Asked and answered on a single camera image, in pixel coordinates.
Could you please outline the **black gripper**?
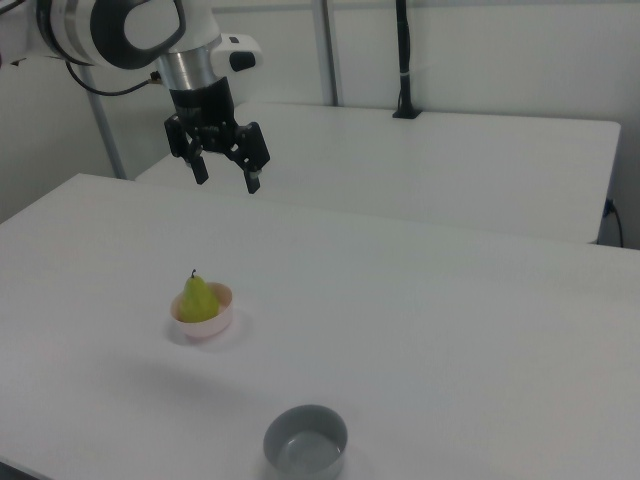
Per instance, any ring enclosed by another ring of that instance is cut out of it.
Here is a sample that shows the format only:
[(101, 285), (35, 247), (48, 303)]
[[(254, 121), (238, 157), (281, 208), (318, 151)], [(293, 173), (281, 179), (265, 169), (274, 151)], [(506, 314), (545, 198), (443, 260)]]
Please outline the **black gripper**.
[(177, 115), (164, 122), (171, 154), (191, 168), (198, 185), (208, 179), (202, 148), (224, 153), (243, 171), (249, 194), (260, 188), (259, 176), (270, 153), (257, 122), (238, 125), (227, 78), (195, 90), (171, 90)]

